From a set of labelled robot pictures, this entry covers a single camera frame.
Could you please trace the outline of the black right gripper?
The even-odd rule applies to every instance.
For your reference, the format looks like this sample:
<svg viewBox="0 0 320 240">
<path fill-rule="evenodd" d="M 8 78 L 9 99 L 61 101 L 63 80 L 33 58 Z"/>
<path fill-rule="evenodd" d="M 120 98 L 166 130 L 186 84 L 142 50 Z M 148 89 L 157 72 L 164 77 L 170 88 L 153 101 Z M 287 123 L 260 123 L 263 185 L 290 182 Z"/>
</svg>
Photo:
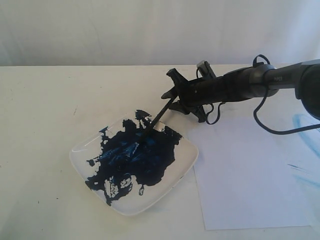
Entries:
<svg viewBox="0 0 320 240">
<path fill-rule="evenodd" d="M 184 115 L 193 114 L 200 123 L 208 123 L 208 116 L 214 110 L 205 112 L 204 105 L 213 103 L 242 102 L 249 97 L 242 96 L 234 86 L 234 83 L 227 78 L 216 79 L 198 78 L 188 81 L 176 68 L 170 69 L 166 75 L 173 81 L 178 93 L 173 87 L 161 96 L 162 100 L 173 99 L 168 109 L 180 112 Z"/>
</svg>

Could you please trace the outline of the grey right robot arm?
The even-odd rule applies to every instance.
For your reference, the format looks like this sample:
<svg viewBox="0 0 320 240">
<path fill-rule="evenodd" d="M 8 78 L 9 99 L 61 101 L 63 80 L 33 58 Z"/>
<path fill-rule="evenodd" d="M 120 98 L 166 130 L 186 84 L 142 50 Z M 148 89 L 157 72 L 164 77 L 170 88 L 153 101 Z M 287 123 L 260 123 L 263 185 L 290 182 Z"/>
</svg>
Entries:
<svg viewBox="0 0 320 240">
<path fill-rule="evenodd" d="M 268 61 L 253 61 L 252 66 L 216 76 L 207 61 L 197 64 L 201 74 L 187 80 L 175 68 L 167 72 L 173 88 L 162 99 L 178 97 L 171 109 L 184 114 L 193 113 L 199 122 L 205 121 L 203 105 L 242 102 L 252 98 L 271 97 L 280 89 L 294 89 L 305 110 L 314 118 L 320 117 L 320 61 L 311 60 L 275 68 Z"/>
</svg>

